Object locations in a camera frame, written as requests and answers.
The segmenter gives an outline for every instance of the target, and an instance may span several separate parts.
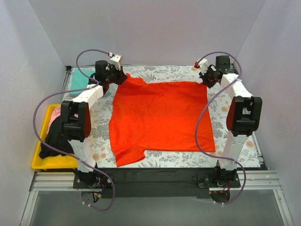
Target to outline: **yellow bin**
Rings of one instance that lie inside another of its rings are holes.
[[[44,119],[44,123],[42,126],[42,131],[40,133],[40,137],[45,140],[48,130],[48,125],[50,122],[51,114],[56,107],[60,105],[50,105],[47,109],[46,116]],[[71,156],[49,156],[45,159],[41,159],[39,157],[39,153],[41,151],[41,142],[38,141],[36,151],[34,153],[34,157],[32,160],[32,168],[34,170],[47,170],[47,169],[76,169],[77,168],[77,160],[72,158]]]

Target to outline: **patterned table surface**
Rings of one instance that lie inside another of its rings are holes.
[[[165,81],[196,81],[201,82],[198,77],[199,71],[191,66],[124,66],[125,73],[130,73],[132,77],[143,78],[147,83]],[[68,89],[71,86],[71,73]],[[208,89],[208,99],[221,89],[221,85],[216,84]],[[111,84],[109,96],[102,97],[96,102],[90,111],[92,131],[88,138],[91,143],[91,151],[98,167],[117,167],[115,155],[111,150],[109,137],[109,121],[111,119],[113,107],[112,101],[117,90],[117,85]],[[64,100],[70,100],[74,96],[66,94]],[[221,156],[227,140],[226,117],[231,100],[226,92],[221,93],[209,106],[213,134],[217,156]],[[240,154],[239,162],[244,167],[259,167],[257,157],[257,147],[252,136],[246,141]],[[210,158],[201,152],[171,152],[171,151],[145,151],[145,159],[122,166],[124,168],[137,167],[214,167],[216,159]]]

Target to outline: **gray wall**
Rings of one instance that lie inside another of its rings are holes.
[[[238,55],[243,83],[263,99],[259,144],[278,172],[295,225],[301,225],[300,22],[300,1],[266,1]]]
[[[192,65],[204,54],[237,55],[265,0],[29,0],[65,65],[99,48],[125,64]],[[105,55],[89,53],[90,65]]]
[[[61,89],[65,71],[27,0],[0,0],[0,28],[0,225],[18,226],[33,176],[32,114],[43,97]]]

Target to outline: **purple cable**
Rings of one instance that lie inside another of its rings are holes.
[[[205,57],[207,57],[207,56],[209,56],[209,55],[212,55],[212,54],[216,54],[216,53],[223,53],[223,54],[226,54],[226,55],[228,55],[228,56],[230,56],[230,57],[232,57],[232,58],[234,59],[234,61],[238,64],[238,67],[239,67],[239,74],[238,74],[238,77],[237,77],[237,79],[239,79],[240,76],[241,76],[241,74],[242,74],[242,68],[241,68],[241,65],[240,65],[240,63],[238,62],[238,60],[237,60],[233,55],[231,55],[231,54],[229,54],[229,53],[222,52],[222,51],[216,51],[216,52],[208,53],[208,54],[206,54],[205,56],[203,56],[202,58],[200,58],[200,60],[198,61],[198,63],[199,63],[202,59],[204,59]],[[204,107],[204,109],[203,109],[201,115],[200,115],[199,118],[198,118],[198,122],[197,122],[197,125],[196,125],[196,131],[195,131],[195,135],[194,135],[194,138],[195,138],[195,140],[196,140],[196,144],[197,144],[199,150],[200,150],[203,154],[205,154],[205,155],[207,155],[207,156],[209,156],[209,157],[212,157],[212,158],[216,158],[216,159],[226,159],[226,160],[233,161],[233,162],[235,162],[236,164],[238,164],[238,165],[241,167],[241,169],[242,169],[242,171],[243,171],[243,173],[244,173],[244,182],[243,182],[243,185],[241,186],[241,189],[239,190],[238,194],[237,194],[232,200],[230,200],[229,202],[226,202],[226,203],[219,203],[219,204],[230,204],[230,203],[233,203],[233,202],[241,195],[241,193],[243,192],[244,187],[245,187],[245,185],[246,185],[246,170],[245,170],[245,168],[242,166],[242,164],[239,163],[239,162],[238,162],[237,160],[235,160],[235,159],[232,159],[232,158],[229,158],[229,157],[217,157],[217,156],[215,156],[215,155],[206,153],[206,152],[201,148],[201,146],[200,146],[199,143],[198,143],[198,127],[199,127],[199,124],[200,124],[200,122],[201,122],[201,119],[202,119],[202,117],[203,117],[203,115],[204,115],[206,109],[207,109],[208,106],[212,103],[212,101],[213,101],[218,95],[220,95],[223,91],[225,91],[227,88],[229,88],[230,86],[232,86],[232,85],[237,81],[237,79],[234,80],[233,82],[231,82],[228,86],[222,88],[217,94],[214,95],[213,98],[211,98],[211,99],[209,100],[208,104]]]
[[[46,143],[44,142],[44,140],[39,136],[39,133],[38,133],[38,131],[37,131],[37,126],[36,126],[36,117],[37,117],[38,109],[39,109],[39,107],[42,105],[42,103],[43,103],[44,101],[46,101],[47,99],[49,99],[49,98],[51,98],[51,97],[53,97],[53,96],[55,96],[55,95],[62,94],[62,93],[70,93],[70,92],[75,92],[75,91],[84,91],[84,90],[92,89],[92,88],[95,88],[95,87],[98,86],[99,82],[98,82],[96,79],[90,78],[90,76],[86,75],[86,74],[80,69],[80,67],[79,67],[79,57],[80,57],[82,54],[84,54],[84,53],[86,53],[86,52],[89,52],[89,51],[101,52],[101,53],[105,53],[105,54],[107,54],[107,55],[109,55],[109,53],[108,53],[108,52],[105,52],[105,51],[102,51],[102,50],[99,50],[99,49],[87,49],[87,50],[82,51],[82,52],[77,56],[77,58],[76,58],[76,66],[77,66],[78,70],[79,70],[84,76],[86,76],[87,78],[89,78],[89,79],[95,81],[96,84],[95,84],[93,87],[91,87],[91,88],[74,89],[74,90],[62,91],[62,92],[57,92],[57,93],[51,94],[51,95],[49,95],[48,97],[45,97],[41,102],[39,102],[38,106],[37,106],[36,109],[34,110],[34,113],[33,113],[33,130],[34,130],[35,135],[36,135],[37,138],[39,139],[39,141],[40,141],[43,145],[45,145],[46,147],[48,147],[48,148],[50,148],[50,149],[52,149],[52,150],[54,150],[54,151],[56,151],[56,152],[59,152],[59,153],[61,153],[61,154],[65,154],[65,155],[68,155],[68,156],[71,156],[71,157],[75,158],[76,160],[78,160],[79,162],[81,162],[81,163],[83,163],[84,165],[88,166],[89,168],[91,168],[91,169],[93,169],[93,170],[95,170],[95,171],[97,171],[97,172],[99,172],[99,173],[105,175],[105,176],[112,182],[113,197],[112,197],[112,200],[111,200],[110,204],[108,205],[108,207],[106,207],[106,208],[100,208],[100,207],[97,207],[97,206],[95,206],[95,205],[92,205],[92,204],[89,204],[89,203],[86,203],[86,202],[85,202],[85,204],[87,204],[88,206],[93,207],[93,208],[95,208],[95,209],[97,209],[97,210],[100,210],[100,211],[106,211],[106,210],[108,210],[108,209],[112,206],[112,204],[113,204],[113,202],[114,202],[114,199],[115,199],[115,185],[114,185],[114,182],[113,182],[112,178],[111,178],[108,174],[106,174],[105,172],[103,172],[103,171],[101,171],[101,170],[99,170],[99,169],[97,169],[97,168],[95,168],[95,167],[93,167],[93,166],[90,166],[89,164],[85,163],[82,159],[76,157],[75,155],[72,155],[72,154],[69,154],[69,153],[67,153],[67,152],[58,150],[58,149],[56,149],[56,148],[54,148],[54,147],[52,147],[52,146],[46,144]]]

